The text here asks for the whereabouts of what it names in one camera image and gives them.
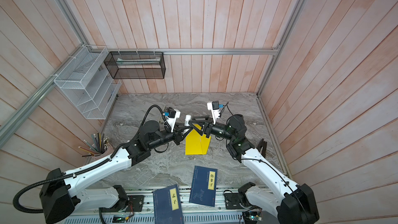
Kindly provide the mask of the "yellow envelope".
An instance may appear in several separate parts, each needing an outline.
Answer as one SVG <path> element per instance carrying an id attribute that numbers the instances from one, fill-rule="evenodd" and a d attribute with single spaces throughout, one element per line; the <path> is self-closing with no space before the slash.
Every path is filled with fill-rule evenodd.
<path id="1" fill-rule="evenodd" d="M 211 136 L 200 135 L 195 129 L 186 137 L 185 155 L 206 155 L 211 141 Z"/>

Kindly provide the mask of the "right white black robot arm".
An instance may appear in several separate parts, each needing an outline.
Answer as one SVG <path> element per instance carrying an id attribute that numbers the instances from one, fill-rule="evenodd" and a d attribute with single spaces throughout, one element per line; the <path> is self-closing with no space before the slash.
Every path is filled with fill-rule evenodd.
<path id="1" fill-rule="evenodd" d="M 314 224 L 319 220 L 315 194 L 310 186 L 299 185 L 270 164 L 248 141 L 242 115 L 231 116 L 226 124 L 215 123 L 209 116 L 195 116 L 186 125 L 200 135 L 218 136 L 228 141 L 231 157 L 252 170 L 268 187 L 264 191 L 256 185 L 243 187 L 244 199 L 275 216 L 281 224 Z"/>

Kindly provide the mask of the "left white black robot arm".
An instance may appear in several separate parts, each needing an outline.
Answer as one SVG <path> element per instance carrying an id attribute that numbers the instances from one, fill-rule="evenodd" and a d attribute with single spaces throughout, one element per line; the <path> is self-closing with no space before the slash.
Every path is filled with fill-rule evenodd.
<path id="1" fill-rule="evenodd" d="M 45 180 L 31 184 L 20 190 L 13 198 L 13 206 L 28 214 L 43 214 L 47 224 L 56 224 L 77 210 L 94 208 L 115 208 L 124 210 L 128 196 L 122 186 L 107 189 L 93 189 L 89 186 L 118 171 L 128 169 L 151 155 L 152 150 L 174 142 L 179 145 L 192 127 L 192 117 L 186 115 L 185 123 L 178 123 L 180 112 L 169 107 L 162 111 L 164 129 L 155 120 L 143 119 L 137 133 L 126 143 L 119 144 L 114 151 L 83 167 L 62 172 L 51 171 Z M 28 191 L 41 187 L 40 209 L 28 208 L 20 203 L 20 198 Z"/>

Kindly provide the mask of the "blue book on table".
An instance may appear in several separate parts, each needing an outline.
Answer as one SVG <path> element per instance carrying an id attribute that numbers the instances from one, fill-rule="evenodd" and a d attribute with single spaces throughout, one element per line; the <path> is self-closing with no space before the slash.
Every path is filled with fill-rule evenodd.
<path id="1" fill-rule="evenodd" d="M 189 202 L 215 207 L 218 170 L 195 166 Z"/>

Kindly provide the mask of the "pen holder with pencils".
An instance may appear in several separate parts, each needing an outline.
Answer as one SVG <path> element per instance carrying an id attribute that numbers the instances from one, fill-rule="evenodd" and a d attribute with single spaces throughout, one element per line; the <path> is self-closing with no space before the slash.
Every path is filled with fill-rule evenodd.
<path id="1" fill-rule="evenodd" d="M 92 134 L 91 143 L 83 140 L 83 144 L 84 146 L 79 146 L 78 149 L 85 152 L 86 155 L 83 155 L 83 157 L 90 158 L 90 161 L 99 160 L 115 151 L 109 137 L 103 133 Z"/>

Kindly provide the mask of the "black mesh basket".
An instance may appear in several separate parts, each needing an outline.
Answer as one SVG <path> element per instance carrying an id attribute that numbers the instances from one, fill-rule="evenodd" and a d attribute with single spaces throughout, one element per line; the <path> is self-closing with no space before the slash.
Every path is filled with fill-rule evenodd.
<path id="1" fill-rule="evenodd" d="M 164 79 L 164 55 L 156 51 L 111 51 L 104 64 L 114 79 Z"/>

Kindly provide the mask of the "blue book on rail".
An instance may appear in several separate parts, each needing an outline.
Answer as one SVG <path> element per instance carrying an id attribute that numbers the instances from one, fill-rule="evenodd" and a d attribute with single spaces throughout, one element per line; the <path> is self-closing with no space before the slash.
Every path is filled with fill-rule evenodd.
<path id="1" fill-rule="evenodd" d="M 184 223 L 178 185 L 155 190 L 152 194 L 156 224 Z"/>

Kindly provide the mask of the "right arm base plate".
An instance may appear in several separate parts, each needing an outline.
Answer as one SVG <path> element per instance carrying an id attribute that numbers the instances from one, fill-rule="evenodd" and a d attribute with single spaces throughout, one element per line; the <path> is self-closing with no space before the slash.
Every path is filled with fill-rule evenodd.
<path id="1" fill-rule="evenodd" d="M 258 194 L 249 192 L 246 195 L 243 192 L 232 192 L 227 189 L 223 192 L 223 196 L 226 209 L 256 209 L 260 208 L 259 204 L 266 202 L 266 195 L 262 192 Z"/>

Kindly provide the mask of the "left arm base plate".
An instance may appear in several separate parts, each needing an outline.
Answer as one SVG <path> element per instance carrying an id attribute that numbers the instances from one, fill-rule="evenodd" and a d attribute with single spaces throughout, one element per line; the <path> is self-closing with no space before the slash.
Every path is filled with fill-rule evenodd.
<path id="1" fill-rule="evenodd" d="M 119 199 L 111 208 L 102 208 L 102 212 L 141 212 L 143 209 L 144 197 L 144 195 L 127 196 L 126 198 Z"/>

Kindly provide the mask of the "aluminium frame rail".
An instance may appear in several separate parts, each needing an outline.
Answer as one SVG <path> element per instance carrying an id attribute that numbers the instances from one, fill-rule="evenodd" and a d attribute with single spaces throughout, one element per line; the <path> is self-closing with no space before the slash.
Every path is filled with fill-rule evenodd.
<path id="1" fill-rule="evenodd" d="M 134 52 L 154 53 L 161 52 L 164 55 L 276 55 L 278 49 L 273 48 L 107 48 L 109 52 Z"/>

